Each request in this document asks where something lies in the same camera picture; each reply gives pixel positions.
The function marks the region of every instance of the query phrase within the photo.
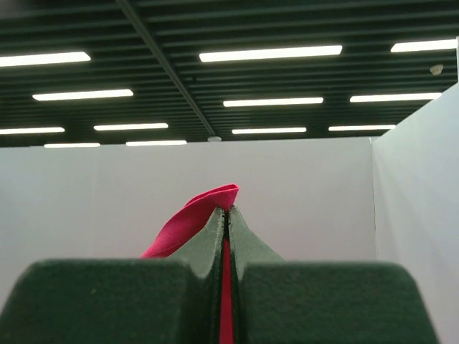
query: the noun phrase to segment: white wall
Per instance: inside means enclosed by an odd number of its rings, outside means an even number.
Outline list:
[[[377,251],[420,286],[443,344],[459,343],[459,85],[374,141]]]
[[[0,304],[48,257],[138,257],[192,196],[237,183],[287,259],[376,259],[368,138],[0,149]]]

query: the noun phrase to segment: fluorescent light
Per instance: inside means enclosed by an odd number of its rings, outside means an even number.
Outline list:
[[[456,49],[458,42],[455,39],[441,41],[407,42],[396,43],[391,52],[425,52],[428,50]]]
[[[202,62],[283,59],[286,57],[339,55],[342,49],[342,45],[328,45],[322,47],[238,50],[233,52],[203,52],[199,54],[199,58]]]
[[[130,147],[138,147],[140,145],[186,145],[185,140],[165,140],[165,141],[131,141],[126,142]]]
[[[115,125],[95,125],[97,131],[107,130],[144,130],[144,129],[164,129],[166,123],[144,123],[144,124],[115,124]]]
[[[412,93],[403,95],[355,95],[350,102],[396,102],[404,100],[432,100],[441,96],[441,93]]]
[[[65,129],[61,127],[0,129],[0,135],[43,134],[63,132],[65,132]]]
[[[391,130],[395,128],[395,124],[390,125],[342,125],[329,127],[328,131],[355,131],[355,130]]]
[[[45,148],[91,148],[100,147],[100,143],[48,143]]]
[[[267,106],[267,105],[297,105],[321,104],[322,97],[316,98],[284,98],[284,99],[256,99],[256,100],[225,100],[223,106],[233,108],[238,106]]]
[[[49,100],[71,100],[71,99],[93,99],[110,97],[130,97],[134,95],[131,90],[104,90],[86,92],[47,93],[44,95],[33,95],[35,100],[46,102]]]
[[[90,61],[85,52],[63,52],[59,54],[38,54],[0,57],[0,67],[51,65],[56,63]]]
[[[279,133],[304,133],[306,128],[263,128],[263,129],[233,129],[232,133],[238,134],[279,134]]]

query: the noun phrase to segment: ceiling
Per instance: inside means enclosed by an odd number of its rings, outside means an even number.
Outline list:
[[[397,124],[426,101],[350,103],[352,95],[442,92],[454,50],[391,54],[396,42],[459,35],[457,0],[6,0],[0,56],[84,51],[91,61],[0,68],[0,146],[375,135],[331,125]],[[341,44],[338,56],[204,64],[200,52]],[[443,73],[429,69],[443,64]],[[33,94],[129,88],[133,97],[37,102]],[[223,100],[323,97],[320,105],[223,107]],[[101,133],[94,125],[168,123]],[[306,133],[233,135],[306,126]]]

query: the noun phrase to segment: red cloth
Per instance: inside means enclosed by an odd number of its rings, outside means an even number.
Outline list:
[[[197,234],[207,223],[216,207],[229,211],[235,202],[239,187],[228,184],[201,193],[166,222],[153,244],[142,258],[167,257]],[[223,245],[222,310],[220,317],[220,344],[232,344],[232,303],[230,244]]]

